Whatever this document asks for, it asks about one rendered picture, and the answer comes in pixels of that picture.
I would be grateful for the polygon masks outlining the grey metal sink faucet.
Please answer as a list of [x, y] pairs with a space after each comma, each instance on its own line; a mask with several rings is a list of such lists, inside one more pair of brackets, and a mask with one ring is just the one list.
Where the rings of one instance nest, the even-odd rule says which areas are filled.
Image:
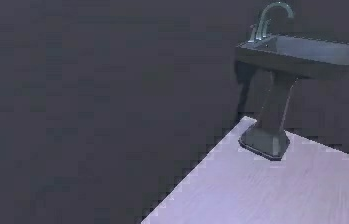
[[252, 31], [248, 43], [262, 41], [268, 37], [268, 26], [270, 24], [268, 13], [273, 8], [283, 8], [286, 11], [289, 19], [293, 19], [295, 16], [293, 9], [286, 2], [278, 1], [268, 4], [259, 14], [259, 22], [251, 26]]

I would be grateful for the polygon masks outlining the dark grey pedestal sink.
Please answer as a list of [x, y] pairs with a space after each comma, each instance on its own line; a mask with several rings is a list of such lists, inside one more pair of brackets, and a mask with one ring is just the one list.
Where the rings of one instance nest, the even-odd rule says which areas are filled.
[[271, 74], [268, 95], [256, 118], [239, 139], [242, 147], [280, 161], [290, 140], [284, 123], [294, 84], [300, 79], [335, 80], [349, 75], [349, 43], [271, 35], [236, 46], [236, 74]]

